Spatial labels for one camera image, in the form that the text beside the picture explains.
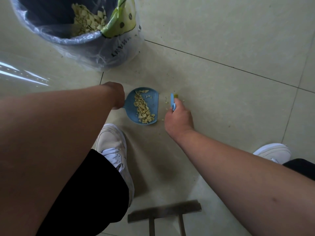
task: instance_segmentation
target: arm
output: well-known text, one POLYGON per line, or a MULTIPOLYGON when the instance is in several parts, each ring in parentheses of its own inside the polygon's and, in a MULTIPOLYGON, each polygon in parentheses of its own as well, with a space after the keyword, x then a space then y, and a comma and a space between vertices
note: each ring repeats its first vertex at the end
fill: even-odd
POLYGON ((315 182, 272 161, 194 131, 175 99, 165 129, 224 204, 252 235, 313 235, 315 182))
POLYGON ((35 235, 112 108, 117 83, 0 101, 0 234, 35 235))

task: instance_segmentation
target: floor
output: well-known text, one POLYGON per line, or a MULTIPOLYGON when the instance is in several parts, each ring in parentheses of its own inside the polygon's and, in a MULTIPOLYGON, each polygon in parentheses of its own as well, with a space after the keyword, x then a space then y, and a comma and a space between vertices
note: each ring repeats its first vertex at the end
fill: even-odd
MULTIPOLYGON (((9 0, 0 2, 0 61, 29 71, 20 74, 32 81, 0 75, 0 97, 107 81, 122 83, 126 93, 142 86, 159 92, 156 124, 136 125, 124 109, 107 120, 128 141, 136 193, 127 213, 198 199, 203 211, 184 215, 187 235, 249 235, 166 134, 171 92, 209 137, 248 152, 280 142, 293 158, 315 163, 315 0, 137 0, 143 47, 131 62, 104 72, 63 58, 20 26, 9 0)), ((148 235, 148 222, 124 217, 100 235, 106 234, 148 235)), ((156 235, 179 235, 177 220, 156 220, 156 235)))

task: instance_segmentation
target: hand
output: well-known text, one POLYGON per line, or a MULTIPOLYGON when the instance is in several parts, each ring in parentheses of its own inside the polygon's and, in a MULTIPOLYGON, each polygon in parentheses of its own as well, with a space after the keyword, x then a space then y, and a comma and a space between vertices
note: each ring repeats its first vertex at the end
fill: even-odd
POLYGON ((170 108, 165 115, 165 130, 169 136, 177 143, 180 137, 190 131, 194 131, 194 123, 189 110, 185 108, 182 101, 178 98, 174 99, 176 104, 175 111, 170 108))
POLYGON ((112 92, 113 100, 115 101, 114 107, 112 109, 120 109, 123 107, 125 104, 124 87, 121 84, 115 82, 107 82, 102 85, 108 87, 112 92))

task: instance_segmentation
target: gray trash can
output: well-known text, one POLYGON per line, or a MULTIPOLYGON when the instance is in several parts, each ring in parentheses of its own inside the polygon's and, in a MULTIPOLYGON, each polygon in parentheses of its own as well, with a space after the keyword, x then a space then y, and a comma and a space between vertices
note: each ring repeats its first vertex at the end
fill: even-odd
POLYGON ((94 69, 118 66, 132 59, 144 41, 136 0, 11 0, 21 23, 54 44, 67 57, 94 69), (71 38, 76 25, 72 4, 93 14, 106 11, 109 23, 101 30, 71 38))

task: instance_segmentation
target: shoe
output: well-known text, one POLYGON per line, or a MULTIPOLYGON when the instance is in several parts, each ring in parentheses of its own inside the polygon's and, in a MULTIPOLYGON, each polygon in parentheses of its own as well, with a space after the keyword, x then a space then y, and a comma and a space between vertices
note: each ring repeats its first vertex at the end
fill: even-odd
POLYGON ((259 148, 253 154, 281 165, 288 162, 291 158, 291 152, 289 148, 281 143, 267 144, 259 148))
POLYGON ((114 124, 105 124, 96 140, 95 150, 102 154, 119 171, 129 188, 130 207, 135 187, 127 166, 127 145, 124 134, 114 124))

